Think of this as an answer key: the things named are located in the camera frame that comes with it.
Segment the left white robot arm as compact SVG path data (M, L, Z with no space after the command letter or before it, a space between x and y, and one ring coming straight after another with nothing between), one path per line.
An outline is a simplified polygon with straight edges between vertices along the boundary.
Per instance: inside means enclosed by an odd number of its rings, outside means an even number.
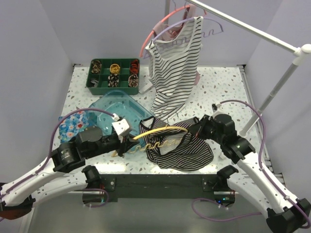
M28 214L40 203L71 191L108 193L98 169L86 160L115 151L123 156L139 144L135 136L103 135L99 127L88 127L62 143L50 157L22 177L0 185L0 218L13 220Z

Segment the yellow plastic hanger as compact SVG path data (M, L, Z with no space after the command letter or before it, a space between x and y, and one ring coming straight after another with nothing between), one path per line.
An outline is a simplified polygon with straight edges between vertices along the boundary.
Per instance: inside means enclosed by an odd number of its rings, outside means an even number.
M145 133L142 133L142 134L139 134L138 136L135 136L134 137L134 140L138 140L146 135L149 135L149 134L152 134L152 133L155 133L155 132L161 132L161 131L166 131L166 130L182 130L182 131L185 131L185 132L188 132L187 129L185 128L182 128L182 127L177 127L177 126L166 126L166 127L162 127L162 128L157 128L157 129L153 129L153 130L150 130L150 131L147 131Z

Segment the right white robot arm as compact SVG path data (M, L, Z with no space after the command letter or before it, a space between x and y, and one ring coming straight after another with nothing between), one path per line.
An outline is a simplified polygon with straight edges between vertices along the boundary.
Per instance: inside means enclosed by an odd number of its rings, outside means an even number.
M272 232L293 233L311 225L311 204L289 191L263 164L250 142L238 135L231 116L205 115L188 131L220 145L224 156L233 164L218 171L218 188L232 189L252 203Z

